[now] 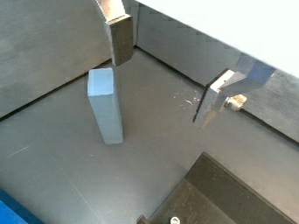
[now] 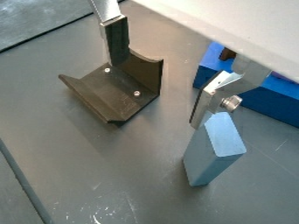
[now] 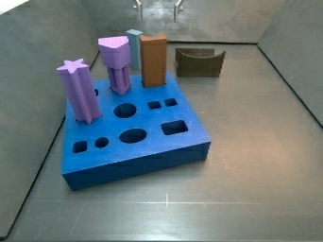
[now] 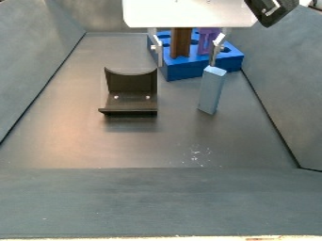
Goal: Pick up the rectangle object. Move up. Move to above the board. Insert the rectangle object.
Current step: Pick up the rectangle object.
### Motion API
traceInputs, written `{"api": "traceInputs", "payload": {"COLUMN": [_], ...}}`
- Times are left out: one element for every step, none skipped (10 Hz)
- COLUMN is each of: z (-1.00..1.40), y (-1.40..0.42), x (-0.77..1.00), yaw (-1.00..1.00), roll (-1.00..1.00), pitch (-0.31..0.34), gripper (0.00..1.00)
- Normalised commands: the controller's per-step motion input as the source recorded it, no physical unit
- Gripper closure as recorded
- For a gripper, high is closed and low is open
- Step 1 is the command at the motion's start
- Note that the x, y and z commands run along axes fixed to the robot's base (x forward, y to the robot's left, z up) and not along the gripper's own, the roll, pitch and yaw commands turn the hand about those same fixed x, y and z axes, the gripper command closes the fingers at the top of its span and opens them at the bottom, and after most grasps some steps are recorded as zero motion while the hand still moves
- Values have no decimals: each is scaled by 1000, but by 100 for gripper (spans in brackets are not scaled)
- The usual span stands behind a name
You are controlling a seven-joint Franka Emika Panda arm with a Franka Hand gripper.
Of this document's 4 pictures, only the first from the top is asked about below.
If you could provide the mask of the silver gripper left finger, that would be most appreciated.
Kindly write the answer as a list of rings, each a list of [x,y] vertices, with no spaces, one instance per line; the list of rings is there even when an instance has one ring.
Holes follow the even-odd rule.
[[[118,67],[134,55],[134,18],[122,0],[94,0],[102,16],[110,43],[111,59]]]

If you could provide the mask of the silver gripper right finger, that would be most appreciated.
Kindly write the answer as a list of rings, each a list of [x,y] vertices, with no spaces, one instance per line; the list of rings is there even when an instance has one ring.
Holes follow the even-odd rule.
[[[235,67],[226,69],[206,86],[192,122],[203,128],[225,108],[239,111],[247,101],[243,94],[262,88],[275,71],[273,66],[242,53]]]

